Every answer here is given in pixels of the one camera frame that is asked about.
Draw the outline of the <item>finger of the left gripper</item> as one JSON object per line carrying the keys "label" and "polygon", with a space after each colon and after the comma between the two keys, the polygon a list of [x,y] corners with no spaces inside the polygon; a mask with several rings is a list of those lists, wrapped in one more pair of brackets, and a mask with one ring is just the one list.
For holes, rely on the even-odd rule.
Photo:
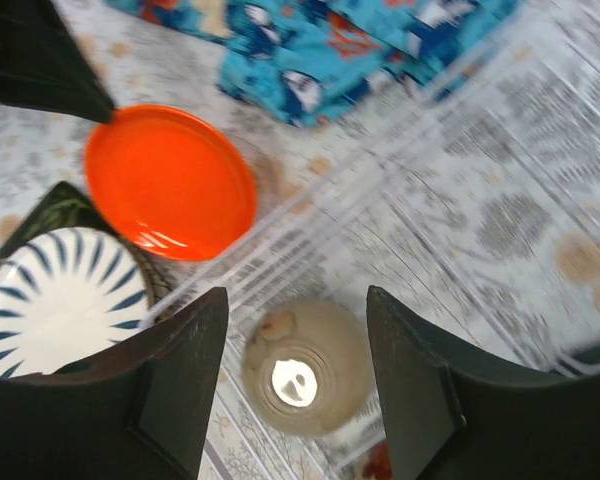
{"label": "finger of the left gripper", "polygon": [[116,110],[48,0],[0,1],[0,104],[98,123]]}

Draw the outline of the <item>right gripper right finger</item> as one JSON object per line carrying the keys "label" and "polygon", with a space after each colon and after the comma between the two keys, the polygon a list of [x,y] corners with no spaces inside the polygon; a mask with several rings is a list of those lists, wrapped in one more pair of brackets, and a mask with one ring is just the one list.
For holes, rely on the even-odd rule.
{"label": "right gripper right finger", "polygon": [[397,479],[600,479],[600,373],[495,356],[372,286],[366,317]]}

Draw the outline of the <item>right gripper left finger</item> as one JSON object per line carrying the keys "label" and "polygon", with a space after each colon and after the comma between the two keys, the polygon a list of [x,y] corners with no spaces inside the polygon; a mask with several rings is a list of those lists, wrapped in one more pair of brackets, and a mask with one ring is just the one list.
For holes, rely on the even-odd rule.
{"label": "right gripper left finger", "polygon": [[196,478],[227,327],[216,287],[53,374],[0,379],[0,479]]}

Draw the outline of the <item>red bowl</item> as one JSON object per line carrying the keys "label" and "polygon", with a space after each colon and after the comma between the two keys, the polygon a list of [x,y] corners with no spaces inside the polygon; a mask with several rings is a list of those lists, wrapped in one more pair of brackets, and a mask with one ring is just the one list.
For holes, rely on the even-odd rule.
{"label": "red bowl", "polygon": [[363,462],[360,473],[362,479],[393,480],[388,444],[385,440],[372,447]]}

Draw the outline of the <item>blue striped white plate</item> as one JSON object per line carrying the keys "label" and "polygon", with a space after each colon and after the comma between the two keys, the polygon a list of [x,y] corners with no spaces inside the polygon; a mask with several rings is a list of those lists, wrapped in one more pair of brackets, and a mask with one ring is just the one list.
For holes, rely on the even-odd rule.
{"label": "blue striped white plate", "polygon": [[0,378],[51,374],[124,341],[152,302],[118,239],[85,227],[41,234],[0,263]]}

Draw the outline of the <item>dark square plate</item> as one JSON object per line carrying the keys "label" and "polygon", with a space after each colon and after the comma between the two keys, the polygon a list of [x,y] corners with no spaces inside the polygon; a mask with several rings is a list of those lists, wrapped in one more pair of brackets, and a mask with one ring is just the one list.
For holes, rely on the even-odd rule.
{"label": "dark square plate", "polygon": [[149,257],[67,182],[54,186],[0,248],[0,319],[131,332],[169,291]]}

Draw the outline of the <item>orange round plate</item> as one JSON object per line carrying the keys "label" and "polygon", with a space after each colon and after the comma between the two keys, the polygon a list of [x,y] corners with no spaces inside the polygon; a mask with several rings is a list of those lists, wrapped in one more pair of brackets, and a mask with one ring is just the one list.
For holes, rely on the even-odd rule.
{"label": "orange round plate", "polygon": [[255,180],[220,130],[183,110],[122,108],[84,150],[93,203],[136,246],[185,262],[211,260],[255,223]]}

